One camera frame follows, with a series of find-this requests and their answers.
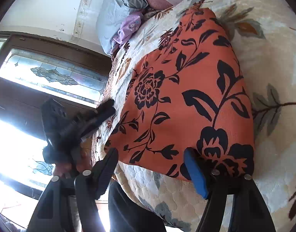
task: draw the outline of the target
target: orange cloth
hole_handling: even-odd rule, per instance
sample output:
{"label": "orange cloth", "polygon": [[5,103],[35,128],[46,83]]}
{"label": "orange cloth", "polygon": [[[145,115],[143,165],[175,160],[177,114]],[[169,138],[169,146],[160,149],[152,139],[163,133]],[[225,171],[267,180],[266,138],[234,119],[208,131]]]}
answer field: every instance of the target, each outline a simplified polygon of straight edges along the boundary
{"label": "orange cloth", "polygon": [[196,5],[136,64],[105,147],[119,160],[190,180],[183,151],[222,174],[252,174],[253,120],[239,62],[210,9]]}

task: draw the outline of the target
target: quilted blanket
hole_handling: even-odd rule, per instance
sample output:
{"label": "quilted blanket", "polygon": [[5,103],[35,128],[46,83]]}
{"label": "quilted blanket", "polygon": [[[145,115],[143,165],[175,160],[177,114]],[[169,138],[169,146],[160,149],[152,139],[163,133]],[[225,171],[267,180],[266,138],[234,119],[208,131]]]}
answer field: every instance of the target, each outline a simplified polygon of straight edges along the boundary
{"label": "quilted blanket", "polygon": [[[296,15],[285,0],[184,0],[145,22],[118,52],[104,92],[117,114],[93,136],[93,159],[120,120],[133,68],[163,43],[190,6],[210,8],[226,30],[252,102],[254,174],[278,232],[296,222]],[[195,231],[206,200],[192,183],[119,162],[115,176],[127,195],[183,231]],[[221,231],[227,231],[232,197]]]}

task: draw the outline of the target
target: metal screw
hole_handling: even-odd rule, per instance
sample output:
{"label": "metal screw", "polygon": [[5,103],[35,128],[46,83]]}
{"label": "metal screw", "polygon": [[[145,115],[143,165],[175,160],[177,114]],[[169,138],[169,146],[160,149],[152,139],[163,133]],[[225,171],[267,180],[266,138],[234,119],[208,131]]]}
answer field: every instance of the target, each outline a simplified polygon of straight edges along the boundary
{"label": "metal screw", "polygon": [[56,182],[56,181],[58,181],[59,180],[59,177],[58,176],[53,176],[52,178],[51,178],[51,181],[53,181],[53,182]]}
{"label": "metal screw", "polygon": [[220,174],[220,171],[219,171],[219,170],[217,170],[217,169],[213,169],[213,170],[211,171],[211,174],[213,174],[213,175],[217,176],[217,175],[219,175],[219,174]]}
{"label": "metal screw", "polygon": [[246,180],[252,180],[252,176],[251,175],[249,175],[249,174],[245,174],[244,175],[244,178],[246,179]]}
{"label": "metal screw", "polygon": [[85,170],[85,171],[82,172],[82,174],[83,174],[84,176],[88,176],[88,175],[91,174],[91,171],[90,171],[90,170]]}

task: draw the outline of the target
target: black pants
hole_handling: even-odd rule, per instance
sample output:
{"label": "black pants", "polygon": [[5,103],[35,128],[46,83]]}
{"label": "black pants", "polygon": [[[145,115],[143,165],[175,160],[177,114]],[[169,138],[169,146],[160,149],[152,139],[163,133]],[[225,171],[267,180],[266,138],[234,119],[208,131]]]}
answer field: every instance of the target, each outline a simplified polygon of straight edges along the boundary
{"label": "black pants", "polygon": [[110,232],[166,232],[163,220],[130,200],[116,181],[109,189],[108,208]]}

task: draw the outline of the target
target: bed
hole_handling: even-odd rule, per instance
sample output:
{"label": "bed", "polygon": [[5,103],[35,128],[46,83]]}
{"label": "bed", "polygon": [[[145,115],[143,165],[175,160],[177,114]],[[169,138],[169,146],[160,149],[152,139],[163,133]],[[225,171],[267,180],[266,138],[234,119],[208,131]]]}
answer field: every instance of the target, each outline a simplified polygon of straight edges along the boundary
{"label": "bed", "polygon": [[[146,21],[113,61],[103,100],[113,98],[117,114],[93,135],[93,160],[105,156],[134,66],[159,47],[182,12],[193,5],[210,8],[227,30],[252,102],[253,178],[276,231],[289,232],[296,223],[296,15],[285,0],[184,0]],[[138,205],[183,231],[196,230],[206,200],[192,183],[122,162],[115,177]],[[221,231],[227,231],[231,204],[229,196]]]}

